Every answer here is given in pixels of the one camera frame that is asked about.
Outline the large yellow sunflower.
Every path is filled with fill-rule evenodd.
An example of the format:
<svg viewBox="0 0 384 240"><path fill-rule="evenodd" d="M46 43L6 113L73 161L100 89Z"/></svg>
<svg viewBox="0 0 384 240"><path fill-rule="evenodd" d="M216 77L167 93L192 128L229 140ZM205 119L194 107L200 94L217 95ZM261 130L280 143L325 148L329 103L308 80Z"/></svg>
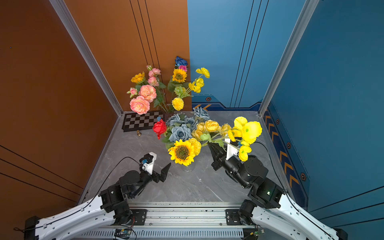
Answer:
<svg viewBox="0 0 384 240"><path fill-rule="evenodd" d="M195 139L187 141L179 140L174 143L174 146L168 149L171 160L176 164L189 166L194 162L194 158L201 152L202 145Z"/></svg>

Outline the yellow poppy spray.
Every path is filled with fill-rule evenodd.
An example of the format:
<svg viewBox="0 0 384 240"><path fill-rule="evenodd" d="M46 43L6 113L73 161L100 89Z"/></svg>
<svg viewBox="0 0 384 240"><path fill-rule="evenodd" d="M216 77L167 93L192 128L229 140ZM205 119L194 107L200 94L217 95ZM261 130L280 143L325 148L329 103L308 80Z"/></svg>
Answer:
<svg viewBox="0 0 384 240"><path fill-rule="evenodd" d="M232 142L238 142L238 158L242 162L249 159L249 154L252 152L251 145L254 144L258 137L262 134L262 127L259 122L249 122L245 117L237 117L234 120L234 126L224 138L214 138L211 143L217 143L225 148L227 144L225 139L230 139Z"/></svg>

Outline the yellow rose spray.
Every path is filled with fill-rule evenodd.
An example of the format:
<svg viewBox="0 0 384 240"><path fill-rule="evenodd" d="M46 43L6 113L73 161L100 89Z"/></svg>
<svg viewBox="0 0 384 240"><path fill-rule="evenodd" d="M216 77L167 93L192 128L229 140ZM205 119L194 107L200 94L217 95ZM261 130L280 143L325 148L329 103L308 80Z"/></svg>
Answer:
<svg viewBox="0 0 384 240"><path fill-rule="evenodd" d="M231 130L228 124L220 125L216 121L208 120L197 124L196 129L192 131L192 136L198 141L211 141L214 138L224 138Z"/></svg>

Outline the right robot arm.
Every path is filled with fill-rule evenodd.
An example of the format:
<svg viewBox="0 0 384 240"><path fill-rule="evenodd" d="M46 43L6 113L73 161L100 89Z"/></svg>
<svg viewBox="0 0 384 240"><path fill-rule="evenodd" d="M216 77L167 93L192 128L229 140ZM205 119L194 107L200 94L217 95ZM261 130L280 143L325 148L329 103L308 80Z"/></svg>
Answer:
<svg viewBox="0 0 384 240"><path fill-rule="evenodd" d="M269 170L254 155L246 162L233 146L225 150L209 143L214 170L223 168L234 182L248 189L248 199L241 204L238 215L242 225L254 226L256 231L247 236L257 239L266 227L288 240L346 240L348 233L321 223L292 199L277 183L267 177Z"/></svg>

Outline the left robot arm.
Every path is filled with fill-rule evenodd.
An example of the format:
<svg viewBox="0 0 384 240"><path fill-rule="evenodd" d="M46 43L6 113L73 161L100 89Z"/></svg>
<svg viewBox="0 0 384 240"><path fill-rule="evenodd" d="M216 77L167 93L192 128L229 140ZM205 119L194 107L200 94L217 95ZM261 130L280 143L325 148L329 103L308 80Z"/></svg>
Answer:
<svg viewBox="0 0 384 240"><path fill-rule="evenodd" d="M60 214L26 220L25 240L69 240L90 230L128 223L133 218L129 200L134 199L150 182L164 182L171 165L161 173L129 171L91 200Z"/></svg>

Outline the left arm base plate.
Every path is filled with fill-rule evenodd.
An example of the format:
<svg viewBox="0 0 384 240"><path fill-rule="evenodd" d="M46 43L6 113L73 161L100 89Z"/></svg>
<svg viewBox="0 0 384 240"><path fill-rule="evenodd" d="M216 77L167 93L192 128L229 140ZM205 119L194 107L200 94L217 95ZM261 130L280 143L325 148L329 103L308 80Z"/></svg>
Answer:
<svg viewBox="0 0 384 240"><path fill-rule="evenodd" d="M144 226L148 211L146 209L133 209L118 213L114 216L115 225Z"/></svg>

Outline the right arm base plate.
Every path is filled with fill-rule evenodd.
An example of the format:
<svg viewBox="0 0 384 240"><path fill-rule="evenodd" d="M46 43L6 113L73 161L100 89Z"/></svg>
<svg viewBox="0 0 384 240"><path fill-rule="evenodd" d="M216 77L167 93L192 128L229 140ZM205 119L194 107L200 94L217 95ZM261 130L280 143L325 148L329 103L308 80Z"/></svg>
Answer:
<svg viewBox="0 0 384 240"><path fill-rule="evenodd" d="M252 212L249 210L227 209L225 214L228 226L255 226L252 222Z"/></svg>

